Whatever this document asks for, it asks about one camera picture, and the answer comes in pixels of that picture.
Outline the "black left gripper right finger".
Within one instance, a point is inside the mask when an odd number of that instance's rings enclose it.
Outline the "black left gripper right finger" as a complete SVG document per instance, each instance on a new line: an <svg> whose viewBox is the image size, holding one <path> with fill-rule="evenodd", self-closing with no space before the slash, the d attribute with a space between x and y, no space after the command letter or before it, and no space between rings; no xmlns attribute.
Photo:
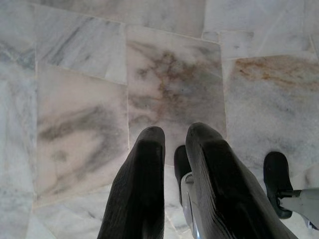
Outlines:
<svg viewBox="0 0 319 239"><path fill-rule="evenodd" d="M202 226L209 239L291 237L256 177L219 132L193 123L185 142Z"/></svg>

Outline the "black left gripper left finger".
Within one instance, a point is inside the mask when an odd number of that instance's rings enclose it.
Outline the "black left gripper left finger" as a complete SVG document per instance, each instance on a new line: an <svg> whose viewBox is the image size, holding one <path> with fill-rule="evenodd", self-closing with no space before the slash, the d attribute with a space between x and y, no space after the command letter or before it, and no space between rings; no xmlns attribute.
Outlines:
<svg viewBox="0 0 319 239"><path fill-rule="evenodd" d="M112 183L98 238L163 238L164 160L164 131L145 128Z"/></svg>

